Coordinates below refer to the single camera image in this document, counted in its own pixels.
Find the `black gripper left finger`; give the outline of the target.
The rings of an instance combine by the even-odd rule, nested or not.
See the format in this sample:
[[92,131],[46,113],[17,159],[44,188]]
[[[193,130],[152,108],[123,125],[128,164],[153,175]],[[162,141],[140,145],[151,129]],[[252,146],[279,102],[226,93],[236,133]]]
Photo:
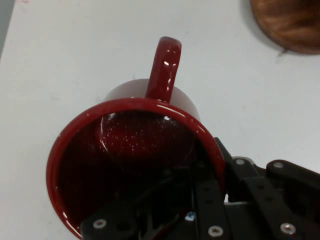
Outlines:
[[84,240],[212,240],[226,227],[220,188],[205,167],[167,171],[82,221]]

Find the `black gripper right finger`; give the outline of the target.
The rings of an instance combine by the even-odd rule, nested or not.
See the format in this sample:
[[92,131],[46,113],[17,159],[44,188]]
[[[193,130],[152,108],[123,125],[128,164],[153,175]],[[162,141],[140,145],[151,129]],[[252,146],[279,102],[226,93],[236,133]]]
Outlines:
[[226,163],[225,204],[232,240],[318,240],[320,175],[276,159],[265,168],[231,156],[216,140]]

